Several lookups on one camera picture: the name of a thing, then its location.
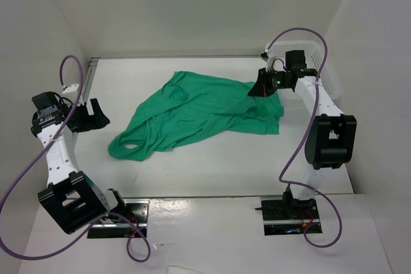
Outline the green tank top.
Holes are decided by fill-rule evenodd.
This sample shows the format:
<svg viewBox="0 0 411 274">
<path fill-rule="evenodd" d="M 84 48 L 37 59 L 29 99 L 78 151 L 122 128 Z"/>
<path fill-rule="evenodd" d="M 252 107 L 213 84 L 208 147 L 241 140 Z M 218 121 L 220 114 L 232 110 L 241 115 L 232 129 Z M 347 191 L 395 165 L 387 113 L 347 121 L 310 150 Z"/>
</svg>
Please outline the green tank top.
<svg viewBox="0 0 411 274">
<path fill-rule="evenodd" d="M 142 162 L 169 151 L 232 131 L 277 135 L 284 108 L 279 96 L 250 97 L 253 82 L 177 71 L 139 104 L 127 128 L 108 146 L 118 160 Z"/>
</svg>

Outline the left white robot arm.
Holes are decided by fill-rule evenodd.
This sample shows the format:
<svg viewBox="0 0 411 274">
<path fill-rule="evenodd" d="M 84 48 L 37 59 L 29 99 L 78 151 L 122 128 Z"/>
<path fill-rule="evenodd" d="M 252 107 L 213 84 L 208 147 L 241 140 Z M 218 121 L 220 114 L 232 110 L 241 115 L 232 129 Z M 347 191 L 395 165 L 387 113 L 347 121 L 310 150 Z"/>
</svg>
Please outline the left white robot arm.
<svg viewBox="0 0 411 274">
<path fill-rule="evenodd" d="M 71 110 L 70 101 L 55 92 L 43 92 L 31 99 L 37 108 L 31 131 L 46 149 L 48 180 L 38 193 L 40 204 L 67 234 L 106 215 L 113 222 L 123 221 L 128 207 L 114 189 L 100 190 L 78 167 L 72 144 L 74 133 L 99 130 L 110 121 L 98 100 Z"/>
</svg>

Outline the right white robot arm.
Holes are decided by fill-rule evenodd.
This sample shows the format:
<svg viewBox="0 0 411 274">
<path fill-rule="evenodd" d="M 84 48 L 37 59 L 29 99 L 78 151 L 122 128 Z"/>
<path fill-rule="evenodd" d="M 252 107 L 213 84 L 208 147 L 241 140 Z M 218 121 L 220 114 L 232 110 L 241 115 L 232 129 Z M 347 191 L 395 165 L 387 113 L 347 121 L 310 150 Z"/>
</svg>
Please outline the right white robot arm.
<svg viewBox="0 0 411 274">
<path fill-rule="evenodd" d="M 282 60 L 283 70 L 276 69 L 280 61 L 270 51 L 260 56 L 266 66 L 258 71 L 258 78 L 248 95 L 268 98 L 277 90 L 291 89 L 303 101 L 313 122 L 304 142 L 304 156 L 308 168 L 300 185 L 288 185 L 281 201 L 264 203 L 264 214 L 272 220 L 299 219 L 313 212 L 315 190 L 334 169 L 349 162 L 353 154 L 357 121 L 339 109 L 324 89 L 317 70 L 309 68 L 303 50 L 291 50 Z"/>
</svg>

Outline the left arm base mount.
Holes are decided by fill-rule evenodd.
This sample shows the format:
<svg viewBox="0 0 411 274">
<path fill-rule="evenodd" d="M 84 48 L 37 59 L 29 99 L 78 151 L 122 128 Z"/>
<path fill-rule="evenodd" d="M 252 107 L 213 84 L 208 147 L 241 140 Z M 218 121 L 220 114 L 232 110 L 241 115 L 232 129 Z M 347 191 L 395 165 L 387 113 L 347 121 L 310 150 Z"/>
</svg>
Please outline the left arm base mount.
<svg viewBox="0 0 411 274">
<path fill-rule="evenodd" d="M 126 212 L 123 214 L 134 226 L 140 229 L 144 236 L 147 236 L 147 222 L 150 209 L 148 199 L 125 198 Z M 113 217 L 103 219 L 95 224 L 87 233 L 88 239 L 128 239 L 141 238 L 134 229 L 123 219 Z"/>
</svg>

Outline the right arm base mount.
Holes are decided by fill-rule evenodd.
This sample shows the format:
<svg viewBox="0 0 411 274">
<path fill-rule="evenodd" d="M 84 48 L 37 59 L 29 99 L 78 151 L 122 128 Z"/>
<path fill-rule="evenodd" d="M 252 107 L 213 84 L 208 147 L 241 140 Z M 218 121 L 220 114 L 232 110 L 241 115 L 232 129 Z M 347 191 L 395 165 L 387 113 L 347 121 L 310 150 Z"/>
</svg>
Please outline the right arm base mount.
<svg viewBox="0 0 411 274">
<path fill-rule="evenodd" d="M 321 234 L 320 216 L 314 195 L 307 199 L 296 199 L 288 185 L 281 196 L 264 197 L 255 208 L 263 218 L 265 235 Z"/>
</svg>

